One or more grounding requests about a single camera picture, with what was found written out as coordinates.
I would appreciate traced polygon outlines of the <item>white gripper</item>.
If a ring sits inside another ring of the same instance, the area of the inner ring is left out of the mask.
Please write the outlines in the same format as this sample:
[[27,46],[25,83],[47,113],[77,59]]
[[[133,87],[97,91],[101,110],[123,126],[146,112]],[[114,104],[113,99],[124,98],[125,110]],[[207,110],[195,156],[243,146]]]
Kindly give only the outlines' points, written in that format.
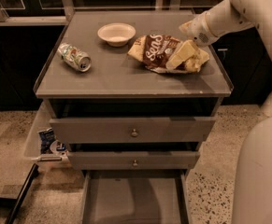
[[179,27],[180,31],[191,40],[184,41],[177,46],[165,64],[168,70],[176,69],[183,62],[193,57],[199,51],[197,46],[209,46],[219,39],[210,31],[207,24],[207,15],[207,12],[203,12],[192,21],[187,21]]

